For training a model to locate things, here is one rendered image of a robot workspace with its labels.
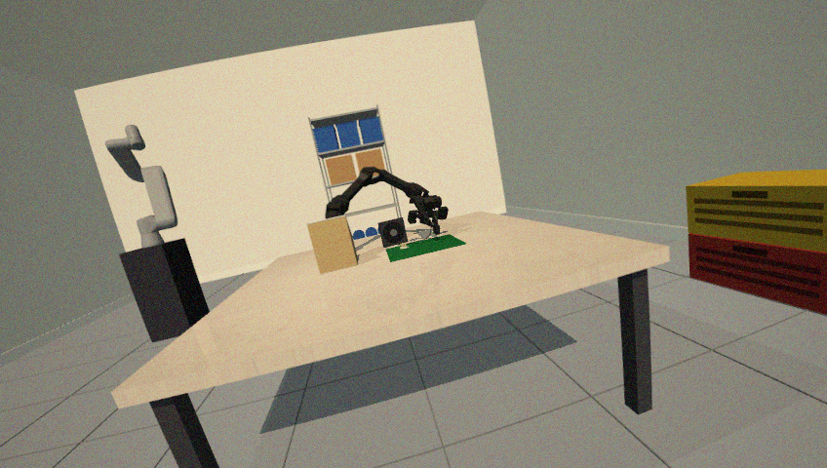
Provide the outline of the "green circuit board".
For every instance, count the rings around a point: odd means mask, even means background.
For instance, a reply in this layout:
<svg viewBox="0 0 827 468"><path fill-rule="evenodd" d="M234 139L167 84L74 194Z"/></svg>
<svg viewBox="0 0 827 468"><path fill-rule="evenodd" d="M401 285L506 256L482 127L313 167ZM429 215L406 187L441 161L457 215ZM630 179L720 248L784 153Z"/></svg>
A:
<svg viewBox="0 0 827 468"><path fill-rule="evenodd" d="M390 262L397 261L421 254L429 254L436 251L453 248L466 243L448 234L410 244L402 243L401 246L386 249Z"/></svg>

